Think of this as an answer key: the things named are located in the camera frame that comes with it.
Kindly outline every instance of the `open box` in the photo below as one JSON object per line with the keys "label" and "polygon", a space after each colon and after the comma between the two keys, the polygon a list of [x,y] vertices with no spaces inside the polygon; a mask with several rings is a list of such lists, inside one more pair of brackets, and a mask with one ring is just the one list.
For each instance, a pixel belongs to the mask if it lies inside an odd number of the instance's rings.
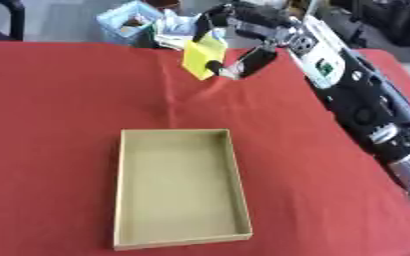
{"label": "open box", "polygon": [[228,130],[123,130],[114,249],[245,240]]}

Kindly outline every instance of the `yellow block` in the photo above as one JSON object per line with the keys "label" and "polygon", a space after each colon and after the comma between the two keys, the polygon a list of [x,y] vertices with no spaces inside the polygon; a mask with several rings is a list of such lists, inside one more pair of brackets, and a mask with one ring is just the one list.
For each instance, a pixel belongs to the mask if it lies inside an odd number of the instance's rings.
{"label": "yellow block", "polygon": [[227,48],[224,40],[217,40],[208,33],[199,43],[186,42],[182,66],[197,79],[205,80],[213,76],[213,72],[205,65],[211,60],[223,62]]}

